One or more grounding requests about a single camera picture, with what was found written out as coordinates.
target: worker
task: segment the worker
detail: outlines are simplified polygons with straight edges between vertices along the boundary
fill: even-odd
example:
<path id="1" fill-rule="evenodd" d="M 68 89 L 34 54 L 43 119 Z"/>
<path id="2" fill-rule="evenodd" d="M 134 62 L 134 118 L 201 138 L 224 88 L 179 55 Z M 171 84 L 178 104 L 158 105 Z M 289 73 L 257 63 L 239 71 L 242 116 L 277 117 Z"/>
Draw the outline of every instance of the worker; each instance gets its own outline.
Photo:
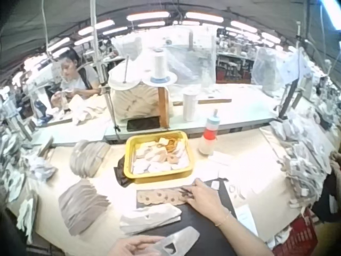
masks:
<path id="1" fill-rule="evenodd" d="M 237 256 L 273 256 L 265 243 L 245 228 L 222 205 L 217 191 L 207 187 L 199 179 L 195 180 L 194 186 L 186 189 L 194 196 L 193 199 L 188 198 L 187 203 L 218 226 L 217 228 L 224 234 Z M 109 252 L 109 256 L 157 256 L 159 255 L 157 252 L 143 254 L 141 251 L 162 239 L 163 237 L 159 236 L 134 236 L 120 239 Z M 202 252 L 201 255 L 214 255 L 214 253 Z"/>
<path id="2" fill-rule="evenodd" d="M 66 92 L 70 100 L 75 95 L 87 99 L 99 94 L 100 81 L 96 71 L 90 65 L 83 65 L 79 55 L 74 49 L 69 49 L 59 56 L 62 69 L 61 89 Z M 55 107 L 61 107 L 61 92 L 58 91 L 51 97 Z"/>

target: woman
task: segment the woman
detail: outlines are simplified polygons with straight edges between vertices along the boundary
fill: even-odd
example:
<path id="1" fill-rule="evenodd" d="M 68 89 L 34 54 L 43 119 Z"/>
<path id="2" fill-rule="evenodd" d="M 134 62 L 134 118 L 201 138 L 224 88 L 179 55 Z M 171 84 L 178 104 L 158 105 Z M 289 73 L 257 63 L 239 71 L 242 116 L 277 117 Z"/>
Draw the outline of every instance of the woman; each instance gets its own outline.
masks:
<path id="1" fill-rule="evenodd" d="M 69 49 L 59 56 L 63 81 L 61 89 L 66 92 L 67 98 L 72 99 L 76 94 L 83 99 L 100 93 L 100 81 L 96 71 L 89 65 L 82 66 L 82 61 L 74 49 Z M 51 97 L 55 107 L 61 106 L 61 92 Z"/>

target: wrist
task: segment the wrist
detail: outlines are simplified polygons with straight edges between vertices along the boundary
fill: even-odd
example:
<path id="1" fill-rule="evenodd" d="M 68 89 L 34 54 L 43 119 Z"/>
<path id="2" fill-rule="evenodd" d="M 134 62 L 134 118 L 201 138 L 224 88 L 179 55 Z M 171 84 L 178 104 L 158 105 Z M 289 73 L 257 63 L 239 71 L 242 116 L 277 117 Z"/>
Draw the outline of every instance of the wrist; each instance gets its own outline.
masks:
<path id="1" fill-rule="evenodd" d="M 225 211 L 225 208 L 221 207 L 219 210 L 215 211 L 214 216 L 212 216 L 210 220 L 214 223 L 214 225 L 219 225 L 220 223 L 225 221 L 228 215 L 229 213 Z"/>

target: hand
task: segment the hand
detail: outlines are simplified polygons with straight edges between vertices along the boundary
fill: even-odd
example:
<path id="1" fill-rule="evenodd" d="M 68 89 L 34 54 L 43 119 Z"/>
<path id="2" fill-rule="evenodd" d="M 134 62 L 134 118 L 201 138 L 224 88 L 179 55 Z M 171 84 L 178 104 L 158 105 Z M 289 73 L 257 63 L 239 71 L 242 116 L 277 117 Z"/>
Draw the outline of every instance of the hand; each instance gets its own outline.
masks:
<path id="1" fill-rule="evenodd" d="M 62 107 L 62 93 L 60 91 L 57 91 L 55 94 L 52 95 L 51 103 L 57 108 Z"/>
<path id="2" fill-rule="evenodd" d="M 108 256 L 133 256 L 162 240 L 161 236 L 133 236 L 120 239 L 110 250 Z M 159 256 L 159 253 L 151 252 L 138 254 L 140 256 Z"/>
<path id="3" fill-rule="evenodd" d="M 200 179 L 195 180 L 195 186 L 186 187 L 186 189 L 192 192 L 194 196 L 194 199 L 188 198 L 186 201 L 195 210 L 216 225 L 226 219 L 227 212 L 220 201 L 217 191 L 207 187 Z"/>
<path id="4" fill-rule="evenodd" d="M 72 99 L 76 94 L 78 94 L 79 89 L 73 89 L 70 91 L 65 91 L 66 97 Z"/>

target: ceiling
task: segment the ceiling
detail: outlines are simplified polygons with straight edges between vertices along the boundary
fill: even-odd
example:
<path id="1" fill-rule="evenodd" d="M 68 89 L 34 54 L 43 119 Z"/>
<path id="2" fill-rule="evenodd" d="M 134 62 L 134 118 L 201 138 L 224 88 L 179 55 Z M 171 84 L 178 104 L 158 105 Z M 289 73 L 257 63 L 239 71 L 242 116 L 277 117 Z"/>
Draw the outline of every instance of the ceiling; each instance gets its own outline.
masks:
<path id="1" fill-rule="evenodd" d="M 167 10 L 175 16 L 186 11 L 199 11 L 224 17 L 223 26 L 232 19 L 240 20 L 262 31 L 282 35 L 295 42 L 296 21 L 305 21 L 305 3 L 308 0 L 97 0 L 98 21 L 111 18 L 114 27 L 128 26 L 126 16 L 133 13 Z M 25 57 L 43 51 L 45 44 L 41 1 L 19 0 L 7 5 L 10 11 L 2 17 L 0 81 L 10 75 Z M 310 0 L 310 39 L 320 54 L 323 53 L 323 37 L 320 21 L 320 3 Z M 90 22 L 90 0 L 46 0 L 44 3 L 48 38 L 77 35 L 80 28 Z M 323 10 L 326 35 L 326 57 L 334 62 L 339 53 L 340 33 L 334 30 L 327 13 Z M 307 52 L 316 61 L 317 54 L 309 46 Z M 341 81 L 341 60 L 331 74 L 334 82 Z"/>

